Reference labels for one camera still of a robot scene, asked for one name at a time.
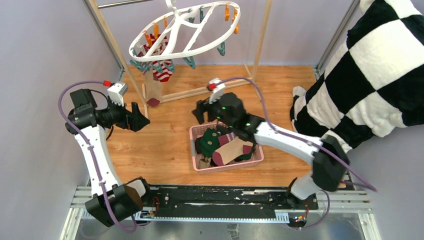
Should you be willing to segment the pink plastic basket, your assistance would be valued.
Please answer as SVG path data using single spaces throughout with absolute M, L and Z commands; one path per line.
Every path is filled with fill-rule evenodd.
M 254 167 L 264 160 L 262 146 L 242 141 L 221 122 L 192 126 L 189 136 L 192 166 L 201 174 Z

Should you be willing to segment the cream purple striped sock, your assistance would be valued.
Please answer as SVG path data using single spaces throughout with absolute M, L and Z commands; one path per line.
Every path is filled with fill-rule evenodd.
M 249 154 L 254 149 L 250 141 L 240 139 L 234 133 L 227 133 L 218 137 L 219 148 L 212 154 L 212 160 L 217 166 L 224 166 L 239 157 Z
M 144 86 L 146 93 L 146 103 L 151 107 L 156 107 L 162 100 L 162 86 L 159 80 L 155 79 L 152 71 L 146 71 L 144 74 Z

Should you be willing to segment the dark green sock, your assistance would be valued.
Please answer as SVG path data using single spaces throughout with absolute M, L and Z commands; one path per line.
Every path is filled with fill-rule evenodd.
M 208 128 L 201 137 L 194 141 L 195 151 L 204 157 L 211 158 L 214 151 L 220 147 L 220 133 L 213 128 Z
M 235 162 L 242 162 L 242 161 L 248 161 L 252 158 L 252 156 L 254 155 L 255 151 L 252 151 L 248 154 L 242 154 L 240 156 L 238 156 L 234 161 Z

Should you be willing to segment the white round sock hanger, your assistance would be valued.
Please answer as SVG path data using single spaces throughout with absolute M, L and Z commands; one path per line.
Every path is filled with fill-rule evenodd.
M 168 12 L 148 23 L 132 40 L 128 54 L 133 61 L 153 63 L 183 59 L 186 62 L 216 50 L 227 53 L 226 41 L 239 32 L 241 7 L 219 0 L 179 8 L 165 2 Z

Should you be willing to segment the argyle brown sock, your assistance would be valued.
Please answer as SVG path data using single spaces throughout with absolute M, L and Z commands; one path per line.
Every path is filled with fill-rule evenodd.
M 212 158 L 211 157 L 202 157 L 199 161 L 198 161 L 198 169 L 203 170 L 203 169 L 208 169 L 212 167 Z

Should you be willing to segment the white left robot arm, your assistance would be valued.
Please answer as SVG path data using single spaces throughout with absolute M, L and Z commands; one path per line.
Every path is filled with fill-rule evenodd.
M 91 182 L 91 199 L 85 203 L 87 212 L 106 227 L 121 227 L 121 221 L 133 220 L 123 225 L 125 232 L 133 233 L 141 225 L 136 214 L 152 205 L 155 218 L 172 220 L 207 220 L 211 207 L 199 195 L 203 186 L 150 185 L 138 177 L 124 183 L 118 177 L 107 147 L 106 132 L 114 127 L 138 132 L 150 121 L 139 110 L 136 102 L 131 110 L 123 103 L 123 92 L 108 90 L 107 107 L 98 109 L 91 89 L 79 89 L 70 94 L 73 109 L 65 114 L 65 127 L 80 146 Z

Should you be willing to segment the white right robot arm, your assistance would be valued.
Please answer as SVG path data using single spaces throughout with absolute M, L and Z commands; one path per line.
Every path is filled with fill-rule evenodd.
M 335 192 L 350 164 L 334 136 L 312 137 L 276 126 L 248 113 L 242 100 L 232 92 L 217 100 L 199 100 L 192 113 L 200 124 L 219 120 L 243 141 L 279 149 L 311 165 L 311 173 L 295 178 L 289 185 L 285 201 L 292 209 L 301 207 L 318 191 Z

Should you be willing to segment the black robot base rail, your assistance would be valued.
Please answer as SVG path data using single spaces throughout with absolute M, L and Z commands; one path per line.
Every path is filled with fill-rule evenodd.
M 137 221 L 284 224 L 319 208 L 314 194 L 291 206 L 281 186 L 152 184 L 150 189 L 143 209 L 134 214 Z

